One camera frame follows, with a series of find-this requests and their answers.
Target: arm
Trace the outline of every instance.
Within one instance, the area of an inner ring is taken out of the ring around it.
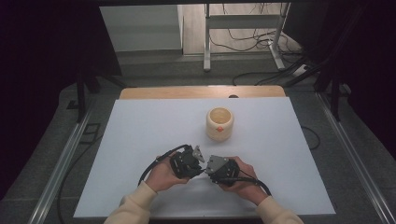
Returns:
[[[169,161],[170,159],[166,158],[157,164],[149,173],[148,179],[143,181],[134,193],[124,196],[120,207],[110,214],[105,224],[149,223],[149,207],[157,192],[189,181],[187,178],[177,178]]]
[[[257,179],[253,166],[244,163],[239,157],[233,157],[242,171],[240,177],[253,177]],[[264,190],[250,182],[237,181],[232,186],[219,185],[223,190],[238,194],[241,198],[255,203],[258,207],[257,214],[262,218],[265,224],[300,224],[303,223],[293,212],[280,206],[271,196],[268,196]]]

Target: cup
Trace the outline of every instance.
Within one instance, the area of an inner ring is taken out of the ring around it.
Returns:
[[[206,134],[209,138],[223,142],[233,132],[233,113],[225,107],[215,107],[206,115]]]

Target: beige sleeve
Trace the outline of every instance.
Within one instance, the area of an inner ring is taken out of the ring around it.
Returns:
[[[110,214],[105,224],[149,223],[149,207],[156,196],[157,193],[142,182],[134,193],[122,198],[120,207]]]
[[[303,223],[297,215],[280,206],[271,196],[264,199],[259,206],[257,206],[256,212],[265,224]]]

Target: metal frame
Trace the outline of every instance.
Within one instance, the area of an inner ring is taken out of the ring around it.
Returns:
[[[205,7],[205,49],[204,70],[210,71],[210,30],[211,29],[276,29],[273,41],[268,41],[269,49],[274,57],[278,70],[284,70],[285,65],[277,50],[280,33],[285,23],[290,3],[286,3],[280,15],[215,15],[210,16],[209,4]]]
[[[62,183],[64,175],[67,171],[67,168],[70,164],[70,161],[73,158],[74,152],[78,145],[78,141],[82,136],[85,126],[90,119],[92,108],[95,103],[95,100],[92,99],[89,102],[87,113],[82,118],[80,123],[77,123],[75,128],[73,129],[72,133],[70,134],[69,139],[67,140],[66,145],[64,146],[64,151],[61,154],[58,162],[56,163],[55,168],[49,178],[49,182],[47,183],[46,187],[44,188],[43,193],[38,200],[37,205],[35,206],[35,210],[31,217],[29,218],[28,223],[43,223],[47,217],[47,214],[50,210],[52,202],[55,198],[56,193]]]
[[[365,167],[359,153],[350,141],[347,132],[341,122],[339,122],[330,110],[330,104],[326,98],[325,93],[317,93],[317,97],[322,105],[322,108],[332,125],[341,145],[349,158],[352,167],[355,169],[355,173],[361,181],[364,189],[367,192],[369,199],[371,200],[376,212],[382,220],[382,223],[395,224],[396,220],[391,213],[388,203],[386,202],[384,196],[382,195],[378,185],[375,183],[371,175],[369,174],[367,168]]]

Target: human hand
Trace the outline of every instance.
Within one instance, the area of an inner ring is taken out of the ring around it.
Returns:
[[[172,170],[170,157],[172,157],[175,153],[176,152],[163,159],[163,161],[160,161],[160,163],[154,166],[154,168],[149,173],[145,182],[155,192],[170,189],[176,184],[186,184],[189,182],[189,178],[177,178]]]
[[[235,160],[238,164],[240,170],[238,177],[253,177],[257,179],[253,166],[244,163],[239,157],[228,157],[228,159]],[[236,181],[230,187],[222,184],[219,184],[219,186],[224,191],[234,192],[241,198],[251,201],[256,205],[259,205],[259,203],[268,197],[260,186],[247,181]]]

